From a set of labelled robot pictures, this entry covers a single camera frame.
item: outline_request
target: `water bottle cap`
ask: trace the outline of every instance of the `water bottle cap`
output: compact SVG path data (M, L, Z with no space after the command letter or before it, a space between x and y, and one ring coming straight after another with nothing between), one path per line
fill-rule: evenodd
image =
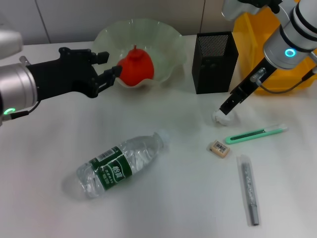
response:
M156 133L157 133L157 134L160 136L160 138L162 139L163 144L164 144L164 148L167 148L168 145L169 145L169 143L170 143L170 137L169 137L169 134L167 133L167 131L161 129L161 130L158 130Z

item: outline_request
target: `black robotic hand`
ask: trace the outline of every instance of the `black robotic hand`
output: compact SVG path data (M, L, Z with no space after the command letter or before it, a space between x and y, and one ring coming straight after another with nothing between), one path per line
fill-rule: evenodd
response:
M38 101L73 91L95 98L122 72L121 66L115 66L97 75L92 65L107 63L108 52L97 55L91 50L60 48L59 53L57 60L27 66L36 83Z

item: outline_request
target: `mesh pen holder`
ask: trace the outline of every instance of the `mesh pen holder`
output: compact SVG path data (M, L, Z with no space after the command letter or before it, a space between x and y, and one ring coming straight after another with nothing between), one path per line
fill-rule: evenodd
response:
M231 32L197 34L192 68L196 93L228 92L238 56Z

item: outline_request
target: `yellow container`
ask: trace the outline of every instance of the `yellow container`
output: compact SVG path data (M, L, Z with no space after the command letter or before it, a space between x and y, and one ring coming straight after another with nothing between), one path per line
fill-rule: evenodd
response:
M262 10L257 15L245 13L235 21L233 37L239 52L239 63L243 78L247 77L264 58L263 45L279 25L278 19L269 8ZM273 91L289 89L298 83L314 66L314 62L307 57L292 70L278 69L263 83L263 86ZM292 92L310 87L315 79L317 79L317 75L299 85ZM260 87L255 93L271 95Z

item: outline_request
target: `white table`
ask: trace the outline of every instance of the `white table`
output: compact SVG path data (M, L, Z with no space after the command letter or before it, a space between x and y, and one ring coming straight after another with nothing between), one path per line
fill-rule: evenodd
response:
M317 85L288 97L251 96L235 111L240 124L214 125L211 113L228 93L196 95L187 63L149 90L120 85L89 99L69 93L41 102L0 127L0 236L23 238L310 238L317 234ZM91 42L26 46L0 61L54 60L58 48ZM232 145L220 159L215 139L276 123L289 132ZM144 172L85 200L76 169L119 142L159 128L168 153ZM249 227L236 157L253 163L261 225Z

